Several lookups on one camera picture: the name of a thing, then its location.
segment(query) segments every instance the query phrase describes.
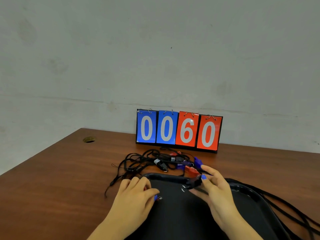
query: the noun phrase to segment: black tray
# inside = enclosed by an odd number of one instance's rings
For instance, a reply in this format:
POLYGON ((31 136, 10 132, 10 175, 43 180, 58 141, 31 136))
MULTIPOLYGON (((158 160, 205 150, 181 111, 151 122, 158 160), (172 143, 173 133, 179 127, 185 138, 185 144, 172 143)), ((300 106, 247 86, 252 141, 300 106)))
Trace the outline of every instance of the black tray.
MULTIPOLYGON (((229 239, 214 221, 208 205, 189 191, 181 190, 187 177, 159 173, 144 176, 163 199, 154 203, 147 220, 127 240, 229 239)), ((239 213, 264 240, 290 240, 258 193, 241 184, 229 185, 239 213)))

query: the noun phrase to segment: brown table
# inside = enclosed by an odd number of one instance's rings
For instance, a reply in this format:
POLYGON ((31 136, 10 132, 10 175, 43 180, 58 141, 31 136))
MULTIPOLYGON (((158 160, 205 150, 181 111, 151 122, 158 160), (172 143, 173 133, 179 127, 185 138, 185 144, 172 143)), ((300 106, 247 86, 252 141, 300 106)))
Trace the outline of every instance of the brown table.
MULTIPOLYGON (((117 173, 111 164, 150 148, 136 145, 133 134, 79 129, 4 173, 0 239, 85 240, 105 218, 117 193, 119 182, 108 190, 108 198, 103 196, 117 173), (88 136, 96 141, 84 143, 88 136)), ((273 193, 320 222, 320 154, 227 144, 219 145, 218 154, 189 153, 224 177, 273 193)), ((302 227, 281 219, 308 239, 302 227)))

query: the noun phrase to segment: number 0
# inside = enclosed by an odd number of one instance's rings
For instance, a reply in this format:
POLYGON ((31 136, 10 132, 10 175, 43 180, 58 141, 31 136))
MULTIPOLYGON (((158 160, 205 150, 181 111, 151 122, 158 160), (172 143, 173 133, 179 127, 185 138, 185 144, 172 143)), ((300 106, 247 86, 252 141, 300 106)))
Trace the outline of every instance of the number 0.
POLYGON ((206 124, 203 127, 203 131, 202 131, 202 135, 201 135, 202 144, 205 147, 210 147, 212 145, 212 143, 214 142, 214 133, 215 133, 215 131, 216 131, 216 127, 215 127, 214 123, 211 122, 211 121, 206 122, 206 124), (210 134, 210 139, 209 139, 209 141, 207 143, 206 142, 206 134, 207 134, 207 129, 208 129, 209 126, 211 127, 211 134, 210 134))
POLYGON ((169 141, 172 137, 172 131, 174 129, 174 122, 172 121, 172 118, 170 116, 165 116, 161 122, 161 138, 164 141, 169 141), (168 136, 165 136, 165 126, 166 126, 166 121, 169 121, 169 132, 168 136))
POLYGON ((180 138, 182 140, 182 142, 184 143, 189 143, 192 140, 193 137, 193 132, 192 129, 190 127, 186 128, 187 123, 190 123, 190 125, 194 125, 194 122, 192 119, 185 119, 181 125, 181 131, 180 131, 180 138), (189 132, 189 137, 185 138, 184 134, 186 133, 186 131, 189 132))
POLYGON ((149 140, 152 136, 152 121, 149 116, 144 116, 141 120, 141 136, 145 141, 149 140), (144 131, 146 120, 148 121, 148 124, 149 124, 149 132, 147 136, 146 136, 146 132, 144 131))

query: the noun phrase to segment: white wall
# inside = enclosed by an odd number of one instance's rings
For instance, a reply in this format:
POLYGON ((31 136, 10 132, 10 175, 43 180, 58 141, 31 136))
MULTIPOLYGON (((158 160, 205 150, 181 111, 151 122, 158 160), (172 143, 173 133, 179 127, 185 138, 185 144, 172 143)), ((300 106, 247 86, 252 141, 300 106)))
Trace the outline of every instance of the white wall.
POLYGON ((320 153, 320 0, 1 0, 0 174, 136 109, 224 116, 220 142, 320 153))

